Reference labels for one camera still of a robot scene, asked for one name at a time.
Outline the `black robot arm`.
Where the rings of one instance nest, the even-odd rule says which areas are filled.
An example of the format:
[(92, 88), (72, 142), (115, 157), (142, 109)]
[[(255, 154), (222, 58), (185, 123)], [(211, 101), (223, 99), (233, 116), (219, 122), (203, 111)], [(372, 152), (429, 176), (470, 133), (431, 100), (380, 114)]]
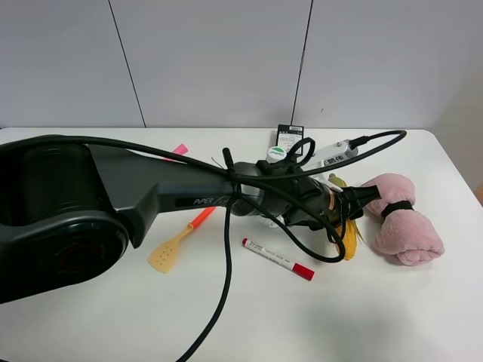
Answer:
[(331, 231), (377, 200), (375, 186), (339, 192), (299, 164), (226, 167), (135, 143), (49, 135), (1, 147), (1, 301), (78, 284), (139, 247), (160, 213), (225, 207)]

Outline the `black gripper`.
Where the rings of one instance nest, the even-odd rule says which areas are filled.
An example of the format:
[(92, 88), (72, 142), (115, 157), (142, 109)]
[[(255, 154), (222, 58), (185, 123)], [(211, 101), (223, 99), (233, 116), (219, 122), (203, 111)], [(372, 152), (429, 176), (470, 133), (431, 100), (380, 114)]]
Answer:
[[(325, 218), (332, 226), (340, 225), (340, 193), (312, 177), (301, 179), (295, 188), (297, 200)], [(350, 210), (359, 210), (372, 201), (380, 199), (377, 186), (343, 188), (342, 198)], [(291, 207), (285, 214), (286, 226), (306, 226), (310, 229), (324, 229), (325, 226), (300, 208)]]

